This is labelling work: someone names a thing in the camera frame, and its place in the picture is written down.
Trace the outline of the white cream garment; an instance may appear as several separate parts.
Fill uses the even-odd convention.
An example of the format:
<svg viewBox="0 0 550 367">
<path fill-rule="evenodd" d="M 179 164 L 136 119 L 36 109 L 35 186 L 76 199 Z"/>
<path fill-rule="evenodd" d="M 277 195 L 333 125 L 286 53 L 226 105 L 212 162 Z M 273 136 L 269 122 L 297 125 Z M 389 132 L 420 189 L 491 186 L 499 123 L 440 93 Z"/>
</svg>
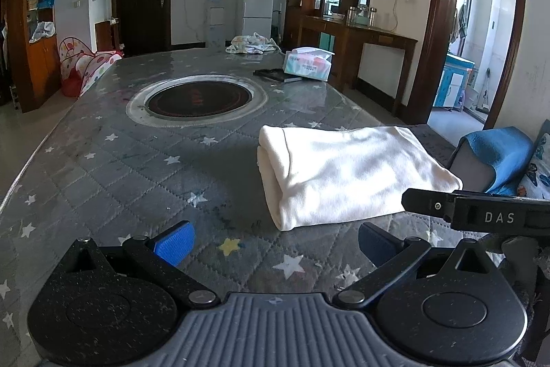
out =
<svg viewBox="0 0 550 367">
<path fill-rule="evenodd" d="M 276 228 L 332 225 L 401 212 L 409 188 L 452 193 L 462 181 L 410 129 L 264 126 L 257 165 Z"/>
</svg>

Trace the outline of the grey star-patterned table cover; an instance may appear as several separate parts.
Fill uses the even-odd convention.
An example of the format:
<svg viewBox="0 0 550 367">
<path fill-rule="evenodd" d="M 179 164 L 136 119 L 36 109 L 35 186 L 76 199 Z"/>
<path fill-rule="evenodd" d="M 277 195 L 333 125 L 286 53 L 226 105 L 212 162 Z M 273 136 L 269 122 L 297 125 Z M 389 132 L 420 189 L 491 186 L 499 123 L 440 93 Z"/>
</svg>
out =
<svg viewBox="0 0 550 367">
<path fill-rule="evenodd" d="M 78 238 L 120 246 L 179 221 L 197 232 L 184 272 L 219 295 L 335 294 L 373 265 L 358 223 L 280 232 L 267 210 L 256 149 L 263 126 L 348 130 L 377 121 L 328 84 L 279 84 L 254 75 L 275 54 L 228 56 L 205 49 L 117 62 L 63 116 L 1 207 L 1 362 L 40 361 L 27 329 L 32 301 Z M 216 124 L 152 128 L 128 117 L 128 102 L 157 82 L 225 75 L 249 83 L 258 108 Z"/>
</svg>

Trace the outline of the wooden sideboard table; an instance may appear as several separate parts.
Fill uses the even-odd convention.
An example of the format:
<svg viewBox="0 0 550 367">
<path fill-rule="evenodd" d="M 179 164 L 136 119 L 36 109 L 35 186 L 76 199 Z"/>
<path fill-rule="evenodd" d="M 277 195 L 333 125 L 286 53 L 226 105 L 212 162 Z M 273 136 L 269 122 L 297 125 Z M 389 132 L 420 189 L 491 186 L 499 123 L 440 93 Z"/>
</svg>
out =
<svg viewBox="0 0 550 367">
<path fill-rule="evenodd" d="M 311 42 L 314 33 L 326 33 L 335 37 L 329 84 L 339 92 L 343 92 L 345 87 L 353 87 L 358 79 L 365 44 L 403 50 L 404 58 L 395 96 L 392 100 L 383 102 L 383 106 L 393 116 L 398 116 L 403 109 L 402 100 L 418 42 L 416 39 L 377 28 L 347 25 L 345 20 L 302 14 L 299 20 L 297 45 L 305 46 L 307 42 Z"/>
</svg>

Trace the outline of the tissue pack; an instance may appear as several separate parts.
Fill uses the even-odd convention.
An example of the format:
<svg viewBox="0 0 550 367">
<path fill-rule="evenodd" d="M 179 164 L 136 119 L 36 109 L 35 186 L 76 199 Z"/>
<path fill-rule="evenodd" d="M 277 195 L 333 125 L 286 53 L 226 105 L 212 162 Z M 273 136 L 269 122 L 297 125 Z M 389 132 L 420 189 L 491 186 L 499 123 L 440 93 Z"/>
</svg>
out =
<svg viewBox="0 0 550 367">
<path fill-rule="evenodd" d="M 327 82 L 333 56 L 333 52 L 317 47 L 297 47 L 285 54 L 283 71 L 287 75 Z"/>
</svg>

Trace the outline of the round black induction cooktop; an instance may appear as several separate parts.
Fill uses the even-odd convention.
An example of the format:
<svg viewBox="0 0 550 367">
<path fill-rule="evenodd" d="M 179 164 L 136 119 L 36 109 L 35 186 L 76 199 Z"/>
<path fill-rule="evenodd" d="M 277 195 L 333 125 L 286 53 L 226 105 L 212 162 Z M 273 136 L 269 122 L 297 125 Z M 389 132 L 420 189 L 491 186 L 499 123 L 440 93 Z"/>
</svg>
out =
<svg viewBox="0 0 550 367">
<path fill-rule="evenodd" d="M 126 106 L 135 123 L 157 129 L 211 126 L 260 110 L 267 92 L 246 77 L 190 75 L 149 85 Z"/>
</svg>

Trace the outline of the black flat remote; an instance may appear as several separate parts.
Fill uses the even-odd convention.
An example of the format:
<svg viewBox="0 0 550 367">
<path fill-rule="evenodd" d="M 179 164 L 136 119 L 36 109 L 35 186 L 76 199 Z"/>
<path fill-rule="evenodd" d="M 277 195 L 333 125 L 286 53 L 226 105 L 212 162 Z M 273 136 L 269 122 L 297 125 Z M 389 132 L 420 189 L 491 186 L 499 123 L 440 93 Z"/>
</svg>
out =
<svg viewBox="0 0 550 367">
<path fill-rule="evenodd" d="M 253 71 L 253 75 L 283 84 L 303 80 L 300 76 L 286 74 L 283 69 L 258 69 Z"/>
</svg>

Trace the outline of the polka dot play tent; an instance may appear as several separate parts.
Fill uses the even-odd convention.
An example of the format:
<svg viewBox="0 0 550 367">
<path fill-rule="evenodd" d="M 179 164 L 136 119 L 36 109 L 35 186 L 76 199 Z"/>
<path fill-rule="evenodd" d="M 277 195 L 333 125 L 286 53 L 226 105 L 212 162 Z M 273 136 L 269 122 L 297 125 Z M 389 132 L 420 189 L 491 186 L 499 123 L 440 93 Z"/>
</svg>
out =
<svg viewBox="0 0 550 367">
<path fill-rule="evenodd" d="M 122 53 L 115 50 L 92 52 L 76 37 L 63 39 L 59 56 L 62 93 L 68 98 L 83 95 L 115 62 L 122 59 Z"/>
</svg>

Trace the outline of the crumpled patterned cloth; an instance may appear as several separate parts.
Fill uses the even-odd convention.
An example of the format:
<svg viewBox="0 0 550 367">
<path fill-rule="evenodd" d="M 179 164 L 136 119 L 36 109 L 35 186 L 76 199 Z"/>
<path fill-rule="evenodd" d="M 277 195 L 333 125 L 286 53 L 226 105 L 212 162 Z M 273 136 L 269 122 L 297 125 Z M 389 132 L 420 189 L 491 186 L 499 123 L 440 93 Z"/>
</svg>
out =
<svg viewBox="0 0 550 367">
<path fill-rule="evenodd" d="M 228 54 L 263 55 L 270 52 L 280 52 L 280 47 L 272 38 L 259 33 L 252 35 L 237 35 L 225 52 Z"/>
</svg>

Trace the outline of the water dispenser with blue bottle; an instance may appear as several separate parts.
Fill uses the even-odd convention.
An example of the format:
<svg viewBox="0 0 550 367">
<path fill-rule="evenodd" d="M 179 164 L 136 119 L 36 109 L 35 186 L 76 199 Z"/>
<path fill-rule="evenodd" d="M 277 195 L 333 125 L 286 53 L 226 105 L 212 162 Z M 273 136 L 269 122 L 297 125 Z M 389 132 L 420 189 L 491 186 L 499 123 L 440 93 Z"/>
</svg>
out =
<svg viewBox="0 0 550 367">
<path fill-rule="evenodd" d="M 206 0 L 206 46 L 222 48 L 225 46 L 225 1 Z"/>
</svg>

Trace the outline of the white refrigerator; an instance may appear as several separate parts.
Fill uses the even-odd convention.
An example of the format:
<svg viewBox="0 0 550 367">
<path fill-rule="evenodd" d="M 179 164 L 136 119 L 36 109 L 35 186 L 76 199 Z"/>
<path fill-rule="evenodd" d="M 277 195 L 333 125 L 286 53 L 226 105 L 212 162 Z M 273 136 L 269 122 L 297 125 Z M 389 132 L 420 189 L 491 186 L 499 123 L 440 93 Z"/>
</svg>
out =
<svg viewBox="0 0 550 367">
<path fill-rule="evenodd" d="M 270 38 L 274 0 L 237 0 L 236 34 Z"/>
</svg>

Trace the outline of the orange wooden shelf cabinet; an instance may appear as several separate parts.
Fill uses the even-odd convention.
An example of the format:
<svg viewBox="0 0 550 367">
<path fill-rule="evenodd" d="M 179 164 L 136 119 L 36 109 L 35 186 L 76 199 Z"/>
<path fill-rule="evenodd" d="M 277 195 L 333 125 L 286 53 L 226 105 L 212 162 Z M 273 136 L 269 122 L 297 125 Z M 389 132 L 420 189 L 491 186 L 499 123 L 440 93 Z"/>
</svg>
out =
<svg viewBox="0 0 550 367">
<path fill-rule="evenodd" d="M 61 88 L 55 0 L 7 0 L 8 65 L 22 112 Z"/>
</svg>

